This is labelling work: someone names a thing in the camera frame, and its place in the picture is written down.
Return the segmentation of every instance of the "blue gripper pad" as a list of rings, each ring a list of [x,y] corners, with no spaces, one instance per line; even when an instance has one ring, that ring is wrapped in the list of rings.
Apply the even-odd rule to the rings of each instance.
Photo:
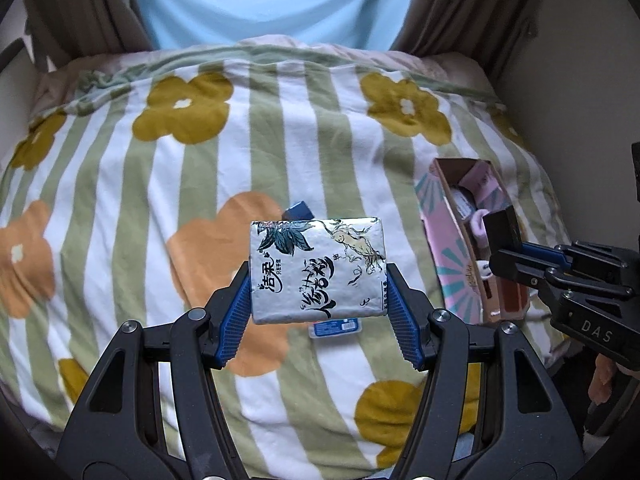
[[[220,342],[215,360],[221,368],[238,352],[249,316],[251,316],[251,281],[247,273],[220,324]]]
[[[402,351],[402,356],[416,370],[424,370],[426,358],[420,344],[420,326],[404,302],[398,286],[394,283],[389,273],[386,275],[386,306],[389,321],[396,334],[396,340]]]

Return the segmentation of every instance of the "white flower center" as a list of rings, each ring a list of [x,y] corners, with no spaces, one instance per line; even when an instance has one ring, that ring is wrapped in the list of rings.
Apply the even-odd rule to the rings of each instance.
[[[414,102],[411,99],[400,99],[400,109],[405,115],[415,115]]]
[[[24,254],[22,253],[22,244],[14,245],[11,248],[11,263],[16,264],[22,261]]]
[[[191,104],[191,99],[178,99],[175,102],[174,110],[177,109],[177,108],[186,108],[190,104]]]

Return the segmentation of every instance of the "floral blanket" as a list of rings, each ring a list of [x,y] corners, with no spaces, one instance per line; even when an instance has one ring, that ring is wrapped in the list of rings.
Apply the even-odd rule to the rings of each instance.
[[[113,76],[34,118],[0,184],[0,378],[62,428],[125,320],[172,322],[230,283],[249,224],[306,201],[317,218],[382,219],[386,256],[435,306],[442,293],[414,184],[435,156],[490,160],[529,240],[567,240],[545,172],[488,94],[274,46],[192,49]],[[534,312],[545,308],[534,298]],[[562,336],[526,324],[549,359]],[[361,478],[394,464],[423,375],[385,317],[311,339],[247,327],[214,373],[252,476]],[[461,431],[474,423],[470,368]],[[168,442],[180,454],[170,373]]]

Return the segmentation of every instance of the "striped blanket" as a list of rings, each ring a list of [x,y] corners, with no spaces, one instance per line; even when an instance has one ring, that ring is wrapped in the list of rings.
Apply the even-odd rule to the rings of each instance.
[[[121,323],[168,323],[230,283],[249,223],[305,200],[317,218],[377,216],[386,255],[434,306],[442,294],[414,185],[434,157],[490,160],[524,235],[567,241],[545,172],[489,94],[275,46],[193,49],[114,75],[30,124],[0,185],[0,378],[63,428]],[[542,359],[562,343],[525,331]],[[214,380],[252,476],[361,478],[398,458],[422,374],[387,318],[311,339],[306,324],[247,327]],[[470,371],[461,431],[474,423]],[[181,454],[170,372],[167,440]]]

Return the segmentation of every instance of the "bed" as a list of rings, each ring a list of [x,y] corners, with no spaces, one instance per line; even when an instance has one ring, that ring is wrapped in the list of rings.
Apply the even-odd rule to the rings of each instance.
[[[568,242],[545,171],[460,54],[264,36],[82,58],[42,77],[23,137],[0,184],[0,377],[56,430],[121,323],[203,306],[246,258],[249,222],[299,200],[318,218],[380,217],[388,261],[436,307],[414,189],[436,156],[491,161],[524,237]],[[523,330],[550,367],[568,341],[531,303]],[[214,380],[251,476],[346,480],[395,463],[425,377],[386,318],[362,325],[327,342],[250,323]],[[462,435],[477,389],[472,366]],[[180,456],[167,368],[161,395]]]

